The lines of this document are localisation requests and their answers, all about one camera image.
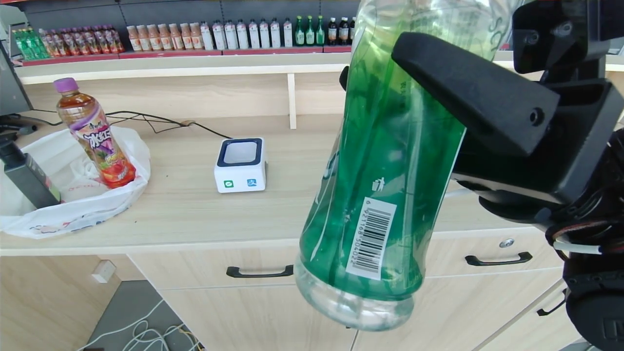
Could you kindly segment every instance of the drawer handle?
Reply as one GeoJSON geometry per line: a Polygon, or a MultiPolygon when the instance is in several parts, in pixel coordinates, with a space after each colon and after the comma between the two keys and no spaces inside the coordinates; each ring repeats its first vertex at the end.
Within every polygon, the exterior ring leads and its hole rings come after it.
{"type": "Polygon", "coordinates": [[[239,267],[230,266],[225,273],[232,278],[278,278],[293,275],[293,265],[289,264],[284,267],[284,272],[269,274],[241,274],[239,267]]]}
{"type": "Polygon", "coordinates": [[[550,311],[544,311],[544,309],[538,309],[537,310],[537,315],[540,317],[544,317],[547,316],[549,314],[551,314],[552,312],[556,311],[559,307],[563,306],[563,304],[565,303],[565,293],[566,293],[567,289],[564,289],[563,292],[563,301],[559,302],[558,305],[556,305],[552,310],[550,311]]]}
{"type": "Polygon", "coordinates": [[[515,261],[483,262],[480,259],[478,259],[477,256],[471,255],[471,256],[466,256],[466,263],[469,265],[476,265],[478,267],[483,267],[483,266],[488,266],[488,265],[506,265],[506,264],[527,263],[533,258],[533,256],[531,256],[531,254],[528,252],[521,252],[518,254],[518,256],[520,256],[520,259],[517,259],[515,261]]]}

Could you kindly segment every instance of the beverage bottle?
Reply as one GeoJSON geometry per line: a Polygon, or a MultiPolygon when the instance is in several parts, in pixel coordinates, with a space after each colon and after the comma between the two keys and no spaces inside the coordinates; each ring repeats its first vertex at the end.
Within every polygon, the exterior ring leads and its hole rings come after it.
{"type": "Polygon", "coordinates": [[[112,26],[104,26],[104,38],[106,39],[106,43],[109,45],[110,51],[113,54],[119,53],[119,45],[115,40],[115,34],[113,33],[112,26]]]}
{"type": "Polygon", "coordinates": [[[13,38],[15,39],[15,44],[17,45],[17,48],[22,52],[22,55],[24,56],[24,61],[30,61],[34,59],[34,54],[31,52],[31,48],[26,45],[26,41],[23,38],[22,31],[13,29],[11,32],[13,33],[13,38]]]}
{"type": "Polygon", "coordinates": [[[284,21],[284,47],[293,47],[293,24],[288,17],[284,21]]]}
{"type": "Polygon", "coordinates": [[[147,31],[147,27],[141,24],[137,26],[137,32],[139,33],[139,42],[141,43],[141,49],[143,51],[151,51],[152,43],[150,40],[150,34],[147,31]]]}
{"type": "Polygon", "coordinates": [[[160,33],[155,24],[147,25],[147,34],[150,37],[150,45],[154,51],[162,51],[162,43],[160,42],[160,33]]]}
{"type": "Polygon", "coordinates": [[[94,162],[102,182],[111,189],[132,182],[135,167],[111,134],[102,106],[81,93],[73,78],[58,79],[54,87],[62,95],[56,105],[59,117],[94,162]]]}
{"type": "Polygon", "coordinates": [[[76,45],[78,45],[78,49],[80,49],[80,53],[83,55],[91,55],[89,45],[87,45],[87,40],[84,39],[82,31],[79,28],[73,27],[72,32],[74,34],[74,40],[76,41],[76,45]]]}
{"type": "Polygon", "coordinates": [[[121,38],[119,37],[119,32],[115,29],[115,27],[113,27],[110,24],[109,24],[109,28],[110,28],[111,33],[113,34],[113,40],[115,41],[115,44],[117,45],[117,52],[125,52],[124,45],[121,43],[121,38]]]}
{"type": "Polygon", "coordinates": [[[353,43],[353,37],[355,36],[355,17],[351,18],[349,22],[349,43],[353,43]]]}
{"type": "Polygon", "coordinates": [[[182,34],[178,30],[178,25],[175,23],[169,24],[169,30],[171,31],[171,42],[174,50],[184,50],[184,41],[182,40],[182,34]]]}
{"type": "Polygon", "coordinates": [[[65,40],[63,40],[63,36],[57,33],[54,29],[51,30],[51,32],[52,38],[54,40],[54,43],[56,44],[56,48],[59,50],[59,54],[61,55],[61,57],[69,56],[69,48],[67,47],[65,40]]]}
{"type": "Polygon", "coordinates": [[[363,0],[359,6],[361,37],[352,48],[343,125],[294,267],[306,301],[342,325],[398,327],[419,296],[412,295],[425,276],[427,246],[465,128],[391,54],[400,33],[414,31],[492,60],[515,8],[498,0],[473,3],[363,0]]]}
{"type": "Polygon", "coordinates": [[[69,53],[71,56],[80,56],[80,49],[74,40],[74,36],[72,35],[69,28],[61,29],[61,34],[63,35],[63,41],[67,44],[69,48],[69,53]]]}
{"type": "Polygon", "coordinates": [[[251,42],[252,49],[260,48],[260,35],[258,33],[258,25],[256,21],[253,20],[253,18],[251,19],[251,21],[249,21],[249,40],[251,42]]]}
{"type": "Polygon", "coordinates": [[[48,54],[46,46],[43,44],[41,37],[37,33],[35,33],[32,27],[28,27],[26,31],[28,33],[28,36],[31,38],[32,45],[35,47],[37,55],[41,59],[49,59],[50,55],[48,54]]]}
{"type": "Polygon", "coordinates": [[[260,32],[260,46],[263,49],[268,49],[269,47],[271,47],[271,39],[269,38],[269,25],[266,23],[264,18],[260,19],[258,31],[260,32]]]}
{"type": "Polygon", "coordinates": [[[184,48],[186,50],[193,49],[193,38],[191,37],[191,29],[188,26],[188,23],[182,23],[180,25],[180,30],[182,32],[182,42],[184,43],[184,48]]]}
{"type": "Polygon", "coordinates": [[[39,36],[41,36],[41,40],[46,46],[46,49],[48,50],[50,56],[53,56],[53,57],[61,56],[59,49],[56,47],[56,42],[54,42],[54,38],[52,37],[51,33],[39,28],[39,36]]]}
{"type": "Polygon", "coordinates": [[[102,31],[102,27],[95,26],[93,27],[93,35],[97,39],[98,44],[100,44],[100,49],[102,50],[102,54],[110,54],[112,51],[110,50],[109,43],[106,41],[106,37],[104,36],[104,32],[102,31]]]}
{"type": "Polygon", "coordinates": [[[338,26],[336,25],[336,18],[331,17],[329,24],[327,25],[327,43],[331,46],[336,45],[338,41],[338,26]]]}
{"type": "Polygon", "coordinates": [[[318,16],[318,28],[316,29],[316,45],[325,45],[325,30],[323,29],[322,16],[318,16]]]}
{"type": "Polygon", "coordinates": [[[236,24],[236,33],[238,34],[238,44],[241,49],[249,49],[249,40],[247,39],[247,26],[242,19],[236,24]]]}
{"type": "Polygon", "coordinates": [[[338,24],[338,44],[349,45],[349,22],[346,17],[342,18],[342,21],[338,24]]]}
{"type": "Polygon", "coordinates": [[[212,34],[210,34],[210,26],[208,23],[202,22],[200,30],[202,31],[203,45],[206,50],[214,50],[215,46],[212,43],[212,34]]]}
{"type": "Polygon", "coordinates": [[[203,49],[202,30],[199,28],[199,22],[191,23],[191,39],[195,50],[203,49]]]}
{"type": "Polygon", "coordinates": [[[306,43],[306,34],[303,32],[303,23],[301,22],[301,16],[297,16],[297,25],[295,28],[295,44],[297,46],[303,46],[306,43]]]}
{"type": "Polygon", "coordinates": [[[306,31],[306,45],[314,45],[314,29],[312,28],[312,16],[308,16],[308,30],[306,31]]]}
{"type": "Polygon", "coordinates": [[[162,45],[162,49],[165,51],[173,50],[173,42],[171,41],[171,34],[169,34],[167,25],[164,23],[159,24],[158,33],[160,34],[160,44],[162,45]]]}
{"type": "Polygon", "coordinates": [[[137,28],[135,26],[127,26],[126,29],[128,30],[128,39],[130,40],[130,45],[132,45],[132,50],[135,52],[143,51],[137,28]]]}
{"type": "Polygon", "coordinates": [[[91,30],[91,27],[83,27],[82,29],[83,29],[82,35],[84,36],[84,39],[87,41],[87,45],[89,47],[89,51],[91,52],[91,54],[93,55],[101,54],[102,48],[98,44],[97,39],[95,38],[95,34],[91,30]]]}
{"type": "Polygon", "coordinates": [[[271,46],[272,47],[281,47],[281,35],[280,35],[280,23],[277,21],[277,18],[273,18],[271,21],[271,46]]]}

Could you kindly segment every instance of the screw hole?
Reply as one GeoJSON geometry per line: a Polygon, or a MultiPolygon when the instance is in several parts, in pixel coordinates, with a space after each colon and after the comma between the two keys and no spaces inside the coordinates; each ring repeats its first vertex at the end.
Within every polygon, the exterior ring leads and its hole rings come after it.
{"type": "Polygon", "coordinates": [[[533,109],[533,111],[531,111],[531,114],[529,115],[529,121],[531,122],[531,124],[533,124],[534,127],[542,124],[542,122],[544,121],[544,112],[542,111],[542,109],[539,107],[533,109]]]}

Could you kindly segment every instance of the barcode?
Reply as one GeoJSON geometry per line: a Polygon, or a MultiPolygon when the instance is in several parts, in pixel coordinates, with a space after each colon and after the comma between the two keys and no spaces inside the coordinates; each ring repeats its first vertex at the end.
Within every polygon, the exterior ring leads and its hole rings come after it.
{"type": "Polygon", "coordinates": [[[394,211],[396,211],[394,204],[370,197],[364,198],[347,262],[347,273],[381,280],[381,264],[394,211]]]}

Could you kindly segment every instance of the dark bottle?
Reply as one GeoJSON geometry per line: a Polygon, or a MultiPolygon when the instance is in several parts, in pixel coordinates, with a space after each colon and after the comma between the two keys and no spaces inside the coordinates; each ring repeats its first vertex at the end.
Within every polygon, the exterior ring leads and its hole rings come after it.
{"type": "Polygon", "coordinates": [[[355,36],[355,17],[351,18],[349,23],[349,44],[353,44],[353,37],[355,36]]]}
{"type": "Polygon", "coordinates": [[[336,25],[336,19],[331,17],[329,24],[327,25],[327,43],[329,45],[336,45],[338,40],[338,26],[336,25]]]}
{"type": "Polygon", "coordinates": [[[340,24],[338,24],[338,44],[349,45],[349,22],[348,18],[343,17],[340,24]]]}
{"type": "Polygon", "coordinates": [[[61,193],[29,154],[10,140],[0,141],[4,173],[38,209],[61,203],[61,193]]]}

